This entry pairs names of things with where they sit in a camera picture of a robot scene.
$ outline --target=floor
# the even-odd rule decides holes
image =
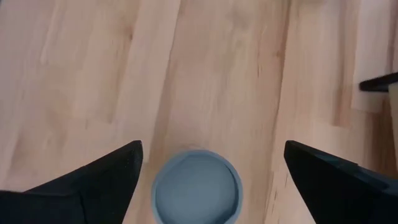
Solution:
[[[177,152],[239,172],[238,223],[313,223],[287,139],[397,177],[386,95],[397,0],[2,0],[0,188],[27,190],[134,139],[146,163],[125,223]]]

